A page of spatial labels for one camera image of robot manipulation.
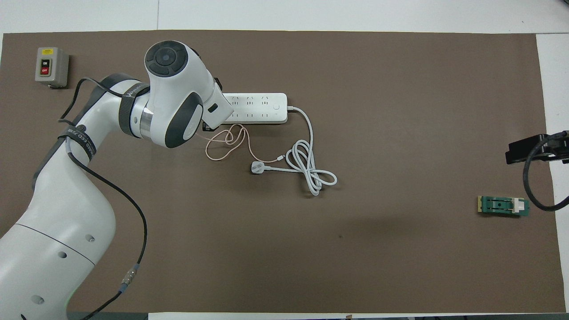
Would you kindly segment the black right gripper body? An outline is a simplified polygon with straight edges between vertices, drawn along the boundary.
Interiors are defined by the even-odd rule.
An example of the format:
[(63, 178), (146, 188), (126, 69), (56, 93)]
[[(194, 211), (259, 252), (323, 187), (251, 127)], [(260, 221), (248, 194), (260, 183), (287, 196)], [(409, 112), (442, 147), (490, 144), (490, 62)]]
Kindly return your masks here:
[(569, 157), (569, 132), (563, 130), (555, 134), (543, 134), (542, 140), (546, 142), (540, 147), (541, 161), (561, 160), (563, 164), (568, 163)]

